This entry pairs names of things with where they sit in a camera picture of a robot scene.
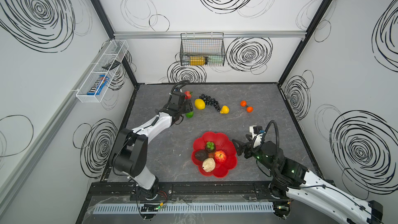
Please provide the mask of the red strawberry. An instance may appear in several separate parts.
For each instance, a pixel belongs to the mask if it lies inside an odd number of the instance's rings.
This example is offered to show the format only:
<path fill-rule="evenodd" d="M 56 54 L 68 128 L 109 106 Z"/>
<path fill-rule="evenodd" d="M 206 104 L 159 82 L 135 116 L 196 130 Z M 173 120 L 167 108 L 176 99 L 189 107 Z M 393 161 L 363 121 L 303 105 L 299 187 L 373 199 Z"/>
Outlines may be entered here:
<path fill-rule="evenodd" d="M 185 93 L 185 99 L 191 99 L 192 98 L 192 92 L 190 92 L 190 91 L 186 91 Z"/>

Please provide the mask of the green lime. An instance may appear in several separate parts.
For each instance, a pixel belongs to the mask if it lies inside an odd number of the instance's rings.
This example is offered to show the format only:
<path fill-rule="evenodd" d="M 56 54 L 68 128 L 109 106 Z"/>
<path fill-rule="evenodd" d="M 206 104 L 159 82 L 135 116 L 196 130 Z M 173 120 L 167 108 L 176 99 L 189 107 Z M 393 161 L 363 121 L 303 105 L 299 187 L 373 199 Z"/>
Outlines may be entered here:
<path fill-rule="evenodd" d="M 194 116 L 194 111 L 186 113 L 187 118 L 192 118 Z"/>

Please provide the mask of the yellow lemon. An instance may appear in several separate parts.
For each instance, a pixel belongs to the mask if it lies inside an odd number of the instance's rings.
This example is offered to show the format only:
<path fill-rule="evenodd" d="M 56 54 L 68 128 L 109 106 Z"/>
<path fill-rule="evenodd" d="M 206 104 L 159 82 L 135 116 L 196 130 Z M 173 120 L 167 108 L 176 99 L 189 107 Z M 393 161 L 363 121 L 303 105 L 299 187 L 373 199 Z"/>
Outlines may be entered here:
<path fill-rule="evenodd" d="M 202 99 L 196 99 L 194 104 L 198 110 L 204 110 L 206 107 L 206 104 Z"/>

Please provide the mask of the red apple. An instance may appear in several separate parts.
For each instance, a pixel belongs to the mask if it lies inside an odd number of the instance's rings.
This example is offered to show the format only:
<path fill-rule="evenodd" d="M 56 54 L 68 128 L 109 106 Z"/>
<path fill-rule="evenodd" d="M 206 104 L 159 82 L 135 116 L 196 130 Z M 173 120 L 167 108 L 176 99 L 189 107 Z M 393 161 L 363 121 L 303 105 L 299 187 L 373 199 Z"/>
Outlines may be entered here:
<path fill-rule="evenodd" d="M 216 151 L 214 153 L 214 160 L 216 163 L 225 163 L 227 160 L 227 155 L 223 150 Z"/>

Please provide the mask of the red flower-shaped fruit bowl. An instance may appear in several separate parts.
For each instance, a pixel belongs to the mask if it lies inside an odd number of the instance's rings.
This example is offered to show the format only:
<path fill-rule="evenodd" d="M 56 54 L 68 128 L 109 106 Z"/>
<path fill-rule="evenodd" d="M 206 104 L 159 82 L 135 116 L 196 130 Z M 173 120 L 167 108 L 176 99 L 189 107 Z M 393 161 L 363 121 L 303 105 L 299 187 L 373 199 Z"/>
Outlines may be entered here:
<path fill-rule="evenodd" d="M 224 178 L 237 167 L 237 152 L 226 134 L 206 132 L 194 141 L 191 160 L 202 175 Z"/>

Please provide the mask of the cream garlic bulb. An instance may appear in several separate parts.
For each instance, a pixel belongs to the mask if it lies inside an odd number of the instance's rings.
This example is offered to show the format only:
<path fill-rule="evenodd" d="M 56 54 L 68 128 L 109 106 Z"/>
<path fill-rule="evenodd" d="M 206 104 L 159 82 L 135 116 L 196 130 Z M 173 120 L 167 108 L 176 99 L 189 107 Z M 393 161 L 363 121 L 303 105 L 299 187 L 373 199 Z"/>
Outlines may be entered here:
<path fill-rule="evenodd" d="M 216 167 L 216 162 L 214 158 L 207 158 L 202 163 L 202 169 L 207 173 L 212 172 L 215 169 L 215 167 Z"/>

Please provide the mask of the small yellow pear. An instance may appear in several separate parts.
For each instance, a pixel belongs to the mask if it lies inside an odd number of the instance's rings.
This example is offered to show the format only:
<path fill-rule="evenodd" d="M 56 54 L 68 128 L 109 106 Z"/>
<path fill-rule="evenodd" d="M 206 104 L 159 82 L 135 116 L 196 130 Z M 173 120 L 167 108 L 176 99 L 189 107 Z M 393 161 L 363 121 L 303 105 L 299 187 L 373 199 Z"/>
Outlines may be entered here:
<path fill-rule="evenodd" d="M 229 112 L 230 112 L 230 109 L 226 105 L 224 105 L 220 111 L 221 114 L 228 114 Z"/>

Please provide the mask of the dark avocado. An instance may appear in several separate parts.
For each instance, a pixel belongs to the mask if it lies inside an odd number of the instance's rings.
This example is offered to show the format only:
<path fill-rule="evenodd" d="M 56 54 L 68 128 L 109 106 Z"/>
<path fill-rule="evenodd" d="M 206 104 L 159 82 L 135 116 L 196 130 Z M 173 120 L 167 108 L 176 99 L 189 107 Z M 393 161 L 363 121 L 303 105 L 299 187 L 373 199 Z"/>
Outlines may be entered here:
<path fill-rule="evenodd" d="M 194 157 L 195 159 L 199 160 L 199 161 L 205 161 L 206 159 L 209 158 L 208 152 L 204 149 L 202 150 L 198 150 L 194 153 Z"/>

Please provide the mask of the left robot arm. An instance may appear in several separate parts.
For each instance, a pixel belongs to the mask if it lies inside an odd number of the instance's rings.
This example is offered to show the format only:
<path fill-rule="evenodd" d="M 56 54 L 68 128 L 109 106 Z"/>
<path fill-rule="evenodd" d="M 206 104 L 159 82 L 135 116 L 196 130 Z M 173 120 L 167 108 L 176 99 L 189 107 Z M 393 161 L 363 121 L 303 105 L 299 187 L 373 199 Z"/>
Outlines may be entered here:
<path fill-rule="evenodd" d="M 193 111 L 190 99 L 181 89 L 173 89 L 165 106 L 144 124 L 123 129 L 117 136 L 121 145 L 110 157 L 112 169 L 132 179 L 140 195 L 154 199 L 158 194 L 159 179 L 146 166 L 148 145 L 162 131 L 168 129 L 186 113 Z"/>

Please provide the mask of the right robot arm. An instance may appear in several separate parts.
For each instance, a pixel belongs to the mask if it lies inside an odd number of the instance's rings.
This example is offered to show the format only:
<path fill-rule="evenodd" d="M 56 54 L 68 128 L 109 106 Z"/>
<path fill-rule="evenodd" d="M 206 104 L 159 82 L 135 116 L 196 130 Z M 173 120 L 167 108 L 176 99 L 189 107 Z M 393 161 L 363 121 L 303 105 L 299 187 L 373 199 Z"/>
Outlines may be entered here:
<path fill-rule="evenodd" d="M 383 206 L 356 198 L 317 176 L 307 167 L 284 156 L 278 142 L 247 143 L 233 140 L 237 154 L 255 158 L 271 173 L 269 191 L 274 198 L 302 202 L 340 224 L 381 224 Z"/>

